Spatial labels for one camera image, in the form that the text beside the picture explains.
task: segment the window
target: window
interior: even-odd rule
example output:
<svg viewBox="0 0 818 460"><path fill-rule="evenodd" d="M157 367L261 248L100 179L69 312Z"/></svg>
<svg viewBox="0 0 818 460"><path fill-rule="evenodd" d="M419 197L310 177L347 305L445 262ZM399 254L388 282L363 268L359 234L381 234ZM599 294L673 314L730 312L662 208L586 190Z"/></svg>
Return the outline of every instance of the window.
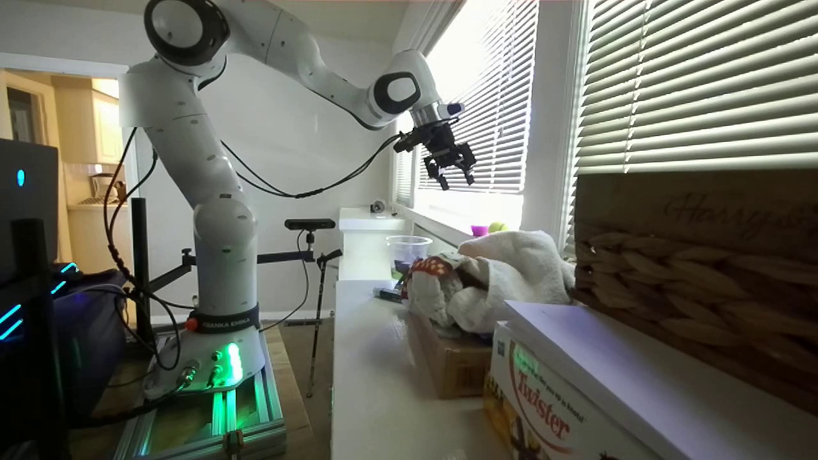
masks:
<svg viewBox="0 0 818 460"><path fill-rule="evenodd" d="M818 3L595 0L579 174L818 167Z"/></svg>
<svg viewBox="0 0 818 460"><path fill-rule="evenodd" d="M441 191L437 182L419 174L418 208L447 208L445 214L451 218L482 219L474 214L474 195L482 195L482 209L498 214L498 219L510 219L511 199L520 223L537 20L540 0L465 0L431 52L428 61L441 98L465 105L452 131L457 141L470 142L478 163L474 187L465 183L457 169L451 169L451 191Z"/></svg>

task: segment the desk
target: desk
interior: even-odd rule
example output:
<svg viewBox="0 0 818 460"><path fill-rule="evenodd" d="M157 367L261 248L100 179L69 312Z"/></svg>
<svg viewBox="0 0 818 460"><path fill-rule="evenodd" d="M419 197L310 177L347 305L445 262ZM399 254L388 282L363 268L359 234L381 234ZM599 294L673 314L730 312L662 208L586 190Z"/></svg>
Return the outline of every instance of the desk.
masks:
<svg viewBox="0 0 818 460"><path fill-rule="evenodd" d="M332 460L505 460L482 399L437 399L386 282L337 282Z"/></svg>
<svg viewBox="0 0 818 460"><path fill-rule="evenodd" d="M316 460L318 450L313 443L313 425L304 408L304 399L300 392L300 384L291 372L286 344L281 339L278 329L266 331L266 344L271 351L273 361L273 375L278 384L278 395L281 395L281 408L285 408L285 426L286 426L286 455L285 460ZM133 399L135 388L121 388L121 392L108 392L100 400L102 411L116 411L126 400ZM71 432L71 455L78 460L83 458L114 458L119 440L124 434L126 425L114 425L102 430L78 430Z"/></svg>

